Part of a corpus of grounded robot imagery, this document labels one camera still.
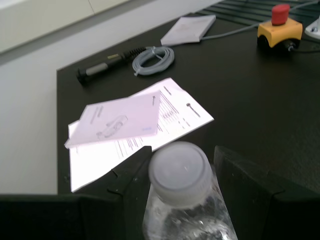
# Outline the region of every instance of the black table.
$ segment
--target black table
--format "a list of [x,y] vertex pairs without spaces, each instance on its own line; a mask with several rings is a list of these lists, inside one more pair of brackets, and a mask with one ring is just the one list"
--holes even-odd
[[[260,52],[257,30],[173,47],[175,62],[152,76],[134,76],[130,65],[111,70],[87,87],[75,70],[104,56],[140,46],[159,46],[172,21],[57,72],[58,193],[70,192],[68,124],[88,104],[128,97],[173,78],[214,121],[182,137],[212,161],[225,146],[265,169],[320,192],[320,53],[275,55]],[[242,24],[217,19],[208,35]],[[316,43],[302,41],[301,48]]]

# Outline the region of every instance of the black cable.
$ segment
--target black cable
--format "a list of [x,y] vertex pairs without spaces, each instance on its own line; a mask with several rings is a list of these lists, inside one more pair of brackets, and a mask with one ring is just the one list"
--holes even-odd
[[292,49],[290,52],[298,53],[298,54],[316,54],[320,53],[320,50],[296,50]]

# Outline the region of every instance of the coiled gray cable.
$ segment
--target coiled gray cable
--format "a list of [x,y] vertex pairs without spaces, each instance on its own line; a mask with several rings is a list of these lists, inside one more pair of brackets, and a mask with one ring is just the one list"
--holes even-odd
[[[153,66],[143,67],[142,65],[151,58],[157,57],[159,62]],[[132,62],[132,68],[135,71],[134,75],[151,75],[166,70],[175,60],[174,51],[167,46],[149,47],[147,50],[140,53]]]
[[[299,4],[297,6],[294,6],[294,7],[290,8],[289,11],[296,10],[296,9],[299,9],[299,8],[302,8],[302,7],[306,7],[306,6],[309,6],[309,5],[312,5],[312,4],[317,4],[318,2],[319,2],[319,0],[308,1],[306,3],[302,3],[302,4]],[[234,31],[229,31],[229,32],[226,32],[226,33],[223,33],[223,34],[218,34],[218,35],[213,35],[213,36],[204,36],[203,38],[201,38],[201,40],[218,39],[218,38],[227,37],[227,36],[230,36],[230,35],[233,35],[233,34],[241,33],[243,31],[258,27],[260,24],[263,24],[263,23],[266,23],[266,22],[269,22],[269,21],[270,20],[263,21],[263,22],[258,22],[258,23],[255,23],[253,25],[242,27],[240,29],[237,29],[237,30],[234,30]]]

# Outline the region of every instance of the paper document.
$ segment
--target paper document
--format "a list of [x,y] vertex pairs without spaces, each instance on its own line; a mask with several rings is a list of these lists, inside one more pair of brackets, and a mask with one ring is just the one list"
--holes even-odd
[[[157,134],[70,148],[71,191],[102,177],[143,146],[158,148],[213,121],[213,117],[171,78],[133,96],[160,91]],[[69,125],[72,136],[78,122]]]
[[87,105],[65,147],[155,135],[160,91]]
[[215,22],[216,16],[181,17],[161,39],[163,46],[198,43]]

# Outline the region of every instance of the clear water bottle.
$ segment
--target clear water bottle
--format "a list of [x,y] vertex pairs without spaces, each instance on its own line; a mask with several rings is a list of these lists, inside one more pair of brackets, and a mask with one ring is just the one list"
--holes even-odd
[[237,240],[205,153],[188,142],[158,150],[149,166],[146,240]]

